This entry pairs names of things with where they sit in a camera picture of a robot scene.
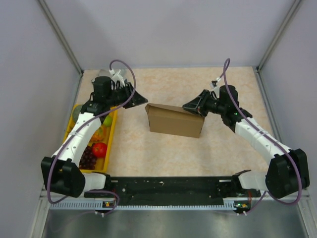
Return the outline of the brown cardboard box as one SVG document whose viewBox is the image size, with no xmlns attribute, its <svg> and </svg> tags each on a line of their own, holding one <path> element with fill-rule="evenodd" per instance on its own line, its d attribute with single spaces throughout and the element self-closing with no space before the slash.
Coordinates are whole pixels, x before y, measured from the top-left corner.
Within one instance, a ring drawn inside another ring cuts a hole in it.
<svg viewBox="0 0 317 238">
<path fill-rule="evenodd" d="M 205 119 L 181 107 L 148 103 L 145 106 L 151 132 L 199 138 Z"/>
</svg>

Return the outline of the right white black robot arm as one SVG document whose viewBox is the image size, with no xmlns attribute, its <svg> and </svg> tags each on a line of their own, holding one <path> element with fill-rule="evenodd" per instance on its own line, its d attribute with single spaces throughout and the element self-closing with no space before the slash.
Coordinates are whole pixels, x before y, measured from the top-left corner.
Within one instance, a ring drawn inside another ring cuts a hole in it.
<svg viewBox="0 0 317 238">
<path fill-rule="evenodd" d="M 244 138 L 264 158 L 268 171 L 264 173 L 244 171 L 237 174 L 231 190 L 243 196 L 249 189 L 265 190 L 274 198 L 281 199 L 310 186 L 307 155 L 302 149 L 293 150 L 280 143 L 263 130 L 253 116 L 239 105 L 238 92 L 232 85 L 221 86 L 219 97 L 203 90 L 199 96 L 182 108 L 205 118 L 208 113 L 221 116 L 223 123 Z"/>
</svg>

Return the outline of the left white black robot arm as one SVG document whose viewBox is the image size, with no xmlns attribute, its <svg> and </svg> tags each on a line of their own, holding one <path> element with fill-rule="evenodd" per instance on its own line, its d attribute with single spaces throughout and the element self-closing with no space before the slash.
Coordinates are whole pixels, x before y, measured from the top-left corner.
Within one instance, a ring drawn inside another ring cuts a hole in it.
<svg viewBox="0 0 317 238">
<path fill-rule="evenodd" d="M 99 76 L 93 82 L 93 92 L 83 104 L 78 119 L 67 139 L 50 157 L 44 157 L 41 169 L 45 188 L 65 196 L 79 197 L 95 190 L 100 196 L 112 192 L 112 184 L 100 172 L 83 173 L 80 159 L 93 134 L 101 127 L 107 115 L 121 107 L 128 109 L 147 103 L 131 82 L 115 83 L 110 77 Z"/>
</svg>

